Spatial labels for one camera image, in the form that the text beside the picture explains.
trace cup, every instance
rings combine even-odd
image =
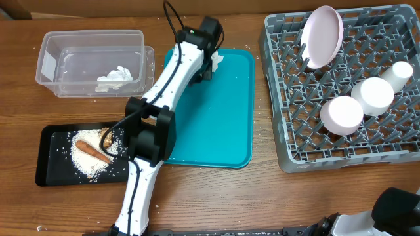
[[[401,91],[413,72],[413,67],[409,63],[395,62],[381,75],[381,78],[392,86],[394,93],[397,93]]]
[[[328,131],[345,136],[359,128],[363,119],[363,109],[354,98],[338,96],[322,106],[320,115]]]
[[[359,102],[365,115],[378,116],[388,110],[394,100],[394,91],[384,79],[372,77],[353,87],[352,98]]]

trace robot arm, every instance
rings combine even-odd
[[[178,68],[176,76],[173,78],[165,92],[155,102],[155,106],[162,108],[167,106],[169,111],[174,111],[179,98],[191,80],[192,76],[203,65],[204,53],[197,49],[196,45],[188,42],[181,43],[182,49],[182,63]],[[167,82],[169,76],[172,74],[177,61],[178,49],[175,45],[174,53],[168,65],[163,70],[159,80],[156,84],[143,96],[147,101],[152,100],[156,94],[161,90],[162,86]],[[159,161],[155,167],[150,166],[150,162],[140,158],[134,158],[134,161],[140,168],[140,174],[137,174],[137,167],[132,162],[129,162],[129,179],[127,182],[127,189],[125,190],[124,202],[115,226],[118,227],[119,232],[127,233],[127,222],[129,220],[128,210],[135,190],[135,183],[138,181],[135,198],[133,200],[133,211],[131,213],[131,233],[133,235],[142,235],[146,231],[149,223],[149,205],[152,198],[152,192],[158,175],[159,169],[163,161]]]
[[[114,235],[142,235],[148,226],[149,204],[158,175],[172,153],[176,140],[175,108],[188,84],[211,78],[211,55],[222,33],[220,23],[204,18],[200,29],[185,27],[178,32],[182,50],[181,62],[175,76],[167,84],[178,64],[179,50],[173,55],[156,84],[141,100],[130,98],[125,108],[124,144],[128,147],[129,179],[121,213],[111,229]],[[160,98],[149,104],[164,89]],[[153,117],[156,125],[142,121]]]
[[[389,188],[373,210],[322,218],[302,236],[420,236],[420,195]]]

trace gray dish rack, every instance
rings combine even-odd
[[[420,24],[414,9],[391,5],[337,12],[344,25],[341,48],[317,70],[308,69],[309,59],[301,58],[306,45],[301,47],[300,39],[312,12],[272,14],[264,21],[259,46],[280,168],[293,173],[420,161]],[[350,96],[357,82],[401,60],[413,66],[414,74],[385,114],[365,115],[348,136],[324,128],[320,109],[325,102]]]

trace blue plastic tray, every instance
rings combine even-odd
[[[212,80],[187,87],[178,102],[168,164],[241,168],[251,160],[255,62],[245,50],[219,54],[224,58]]]

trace black cutting board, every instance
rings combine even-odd
[[[72,162],[69,140],[80,130],[102,129],[112,127],[110,123],[85,123],[69,125],[49,125],[42,130],[35,183],[39,186],[63,186],[72,184],[98,184],[126,182],[129,165],[122,159],[114,159],[98,178],[90,178],[78,171]],[[123,140],[122,129],[113,131],[112,141]],[[125,148],[118,149],[121,155]]]

